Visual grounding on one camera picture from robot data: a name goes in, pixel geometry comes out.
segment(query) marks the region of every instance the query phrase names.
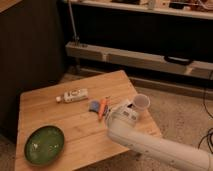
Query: green bowl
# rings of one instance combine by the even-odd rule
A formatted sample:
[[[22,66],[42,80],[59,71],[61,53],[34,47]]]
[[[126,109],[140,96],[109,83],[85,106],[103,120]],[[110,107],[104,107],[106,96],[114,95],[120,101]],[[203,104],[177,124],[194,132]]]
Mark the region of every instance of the green bowl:
[[[44,126],[30,135],[25,144],[24,155],[30,164],[43,166],[54,161],[63,146],[63,132],[56,126]]]

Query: orange object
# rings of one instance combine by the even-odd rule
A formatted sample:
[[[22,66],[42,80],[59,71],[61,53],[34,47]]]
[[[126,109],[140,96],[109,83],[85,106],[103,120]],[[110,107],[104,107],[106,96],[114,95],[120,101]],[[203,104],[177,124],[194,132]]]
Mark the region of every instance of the orange object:
[[[107,105],[107,102],[108,102],[107,98],[101,99],[101,101],[100,101],[100,108],[99,108],[99,111],[98,111],[99,121],[101,121],[102,118],[103,118],[103,114],[104,114],[104,110],[105,110],[105,107]]]

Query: wooden tabletop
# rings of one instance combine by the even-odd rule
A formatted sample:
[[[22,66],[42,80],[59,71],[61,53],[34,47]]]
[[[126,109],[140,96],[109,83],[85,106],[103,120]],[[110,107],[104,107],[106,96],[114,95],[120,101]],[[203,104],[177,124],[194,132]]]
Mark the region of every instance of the wooden tabletop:
[[[55,97],[65,91],[87,88],[89,99],[69,104],[57,104]],[[128,149],[106,135],[104,121],[89,112],[91,100],[110,96],[109,106],[137,94],[124,71],[117,71],[42,88],[21,95],[16,148],[15,170],[70,171],[112,157]],[[45,167],[30,166],[24,158],[24,145],[30,134],[45,125],[59,127],[65,135],[65,146],[60,157]],[[161,132],[146,111],[136,129],[160,137]]]
[[[0,0],[0,13],[22,0]]]

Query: wire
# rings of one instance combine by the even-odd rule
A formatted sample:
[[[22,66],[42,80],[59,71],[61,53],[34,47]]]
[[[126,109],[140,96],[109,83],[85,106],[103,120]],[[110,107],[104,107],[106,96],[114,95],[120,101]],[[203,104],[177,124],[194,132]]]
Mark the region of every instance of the wire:
[[[204,139],[206,139],[207,145],[209,147],[209,150],[211,151],[211,153],[213,154],[213,128],[210,128],[207,132],[207,134],[200,140],[199,144],[198,144],[198,148],[200,148],[202,142]]]
[[[211,81],[212,79],[212,75],[213,75],[213,70],[210,72],[209,74],[209,81]],[[206,91],[207,91],[207,87],[208,87],[208,84],[205,86],[204,88],[204,92],[203,92],[203,105],[204,105],[204,108],[205,108],[205,111],[206,113],[213,119],[213,114],[211,114],[206,106]],[[205,136],[203,136],[198,144],[198,149],[200,148],[203,140],[206,139],[206,143],[209,147],[209,150],[211,151],[211,153],[213,154],[213,128],[210,128],[208,131],[207,131],[207,134]]]

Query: white cup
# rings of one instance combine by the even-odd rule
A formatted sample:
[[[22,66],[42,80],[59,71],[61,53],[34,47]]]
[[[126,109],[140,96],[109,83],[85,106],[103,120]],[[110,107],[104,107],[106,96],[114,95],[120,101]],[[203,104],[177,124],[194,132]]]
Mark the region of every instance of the white cup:
[[[150,106],[150,99],[144,94],[137,94],[132,101],[132,109],[141,114]]]

